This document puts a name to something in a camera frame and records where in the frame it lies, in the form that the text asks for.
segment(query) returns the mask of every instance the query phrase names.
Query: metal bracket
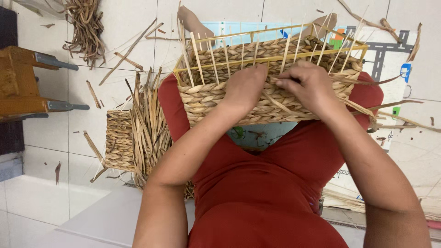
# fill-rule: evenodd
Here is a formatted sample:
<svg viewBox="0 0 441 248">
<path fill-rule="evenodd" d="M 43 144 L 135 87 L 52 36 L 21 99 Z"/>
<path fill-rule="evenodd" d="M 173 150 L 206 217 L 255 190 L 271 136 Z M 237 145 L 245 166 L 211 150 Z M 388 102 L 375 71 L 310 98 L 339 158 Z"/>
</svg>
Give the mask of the metal bracket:
<svg viewBox="0 0 441 248">
<path fill-rule="evenodd" d="M 69 111 L 73 109 L 88 110 L 90 107 L 89 105 L 70 104 L 65 101 L 48 101 L 48 109 Z"/>
<path fill-rule="evenodd" d="M 61 62 L 55 57 L 48 56 L 46 54 L 35 52 L 35 60 L 39 63 L 49 64 L 53 66 L 58 66 L 58 67 L 63 67 L 74 71 L 78 71 L 78 65 Z"/>
</svg>

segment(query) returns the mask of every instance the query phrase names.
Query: red dress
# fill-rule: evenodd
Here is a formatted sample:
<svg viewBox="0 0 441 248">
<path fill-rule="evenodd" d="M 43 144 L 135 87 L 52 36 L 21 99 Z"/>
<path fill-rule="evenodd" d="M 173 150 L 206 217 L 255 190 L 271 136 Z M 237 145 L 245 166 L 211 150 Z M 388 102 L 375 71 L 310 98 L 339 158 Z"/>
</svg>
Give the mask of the red dress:
<svg viewBox="0 0 441 248">
<path fill-rule="evenodd" d="M 359 80 L 373 82 L 365 72 Z M 158 97 L 177 141 L 190 125 L 173 75 Z M 383 92 L 357 84 L 349 99 L 369 108 L 381 104 Z M 355 117 L 368 128 L 367 115 Z M 343 163 L 333 134 L 319 120 L 299 122 L 259 156 L 223 135 L 193 177 L 196 220 L 188 247 L 347 247 L 318 215 L 320 191 Z"/>
</svg>

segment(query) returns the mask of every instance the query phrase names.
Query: white tile floor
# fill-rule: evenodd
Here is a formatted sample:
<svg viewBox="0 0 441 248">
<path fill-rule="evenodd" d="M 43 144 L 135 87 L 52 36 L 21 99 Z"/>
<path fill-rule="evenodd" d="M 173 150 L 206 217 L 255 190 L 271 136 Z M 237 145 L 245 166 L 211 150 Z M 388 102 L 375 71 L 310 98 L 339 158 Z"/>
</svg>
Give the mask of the white tile floor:
<svg viewBox="0 0 441 248">
<path fill-rule="evenodd" d="M 355 13 L 362 15 L 367 5 L 365 18 L 377 22 L 387 16 L 396 29 L 415 30 L 423 22 L 421 49 L 412 64 L 413 71 L 409 84 L 413 87 L 412 98 L 428 99 L 425 104 L 407 104 L 401 109 L 401 116 L 430 125 L 430 116 L 435 123 L 441 122 L 441 90 L 436 83 L 436 58 L 439 51 L 433 49 L 432 40 L 437 40 L 436 30 L 439 1 L 427 4 L 411 0 L 368 0 L 360 4 L 356 0 L 346 0 Z M 183 0 L 183 5 L 193 10 L 201 21 L 241 21 L 241 22 L 290 22 L 301 23 L 306 11 L 306 21 L 311 21 L 325 13 L 334 11 L 339 14 L 338 24 L 357 25 L 338 3 L 338 1 L 310 0 L 295 1 L 257 0 L 250 4 L 245 0 L 226 0 L 216 4 L 213 9 L 202 0 Z M 105 173 L 95 183 L 89 180 L 99 169 L 99 161 L 89 148 L 82 135 L 87 130 L 97 148 L 104 150 L 106 112 L 124 102 L 129 91 L 124 82 L 127 78 L 133 86 L 134 67 L 122 63 L 107 79 L 98 86 L 104 75 L 112 68 L 118 58 L 113 53 L 124 53 L 136 37 L 158 17 L 157 23 L 166 34 L 155 35 L 176 38 L 176 10 L 178 0 L 132 0 L 102 1 L 100 10 L 104 12 L 102 23 L 105 30 L 101 36 L 106 47 L 107 62 L 102 68 L 88 70 L 85 62 L 74 54 L 71 58 L 62 50 L 65 40 L 72 36 L 72 26 L 65 20 L 42 18 L 24 7 L 13 3 L 18 13 L 19 45 L 23 48 L 55 55 L 60 61 L 80 65 L 78 71 L 60 69 L 49 71 L 35 69 L 40 78 L 40 93 L 44 97 L 68 100 L 73 104 L 88 104 L 87 111 L 73 110 L 68 113 L 51 113 L 47 119 L 30 119 L 23 122 L 26 151 L 24 152 L 24 176 L 0 182 L 0 248 L 24 247 L 35 237 L 54 229 L 69 220 L 88 206 L 107 195 L 111 190 L 130 179 L 125 174 L 120 179 L 105 178 Z M 54 23 L 47 29 L 40 25 Z M 129 58 L 157 72 L 163 65 L 168 73 L 175 66 L 180 49 L 175 41 L 154 41 L 142 39 Z M 86 86 L 89 80 L 98 99 L 105 105 L 95 107 Z M 439 133 L 428 130 L 406 129 L 395 135 L 390 155 L 397 161 L 411 180 L 418 195 L 422 195 L 425 210 L 439 210 L 441 195 L 441 139 Z M 60 182 L 55 184 L 54 169 L 61 162 Z M 349 216 L 354 221 L 357 216 Z"/>
</svg>

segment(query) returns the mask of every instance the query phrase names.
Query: wooden chair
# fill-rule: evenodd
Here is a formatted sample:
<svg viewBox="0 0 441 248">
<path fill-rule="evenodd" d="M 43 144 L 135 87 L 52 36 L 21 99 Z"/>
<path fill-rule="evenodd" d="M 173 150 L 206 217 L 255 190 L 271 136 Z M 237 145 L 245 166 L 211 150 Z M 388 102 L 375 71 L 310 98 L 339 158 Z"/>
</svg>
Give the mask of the wooden chair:
<svg viewBox="0 0 441 248">
<path fill-rule="evenodd" d="M 41 97 L 34 66 L 49 70 L 58 70 L 60 67 L 78 70 L 78 66 L 60 62 L 54 56 L 17 46 L 0 50 L 0 122 L 26 116 L 44 116 L 35 113 L 89 109 L 88 105 L 73 105 Z"/>
</svg>

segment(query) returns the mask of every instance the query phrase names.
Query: red shirt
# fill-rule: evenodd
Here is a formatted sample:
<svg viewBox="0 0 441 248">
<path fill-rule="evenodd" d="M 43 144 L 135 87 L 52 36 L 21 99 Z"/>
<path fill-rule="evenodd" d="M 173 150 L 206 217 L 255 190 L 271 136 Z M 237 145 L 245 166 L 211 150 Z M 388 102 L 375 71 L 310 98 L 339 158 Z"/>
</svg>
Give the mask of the red shirt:
<svg viewBox="0 0 441 248">
<path fill-rule="evenodd" d="M 264 162 L 225 168 L 198 188 L 188 247 L 347 247 L 340 234 L 312 209 L 302 180 Z"/>
</svg>

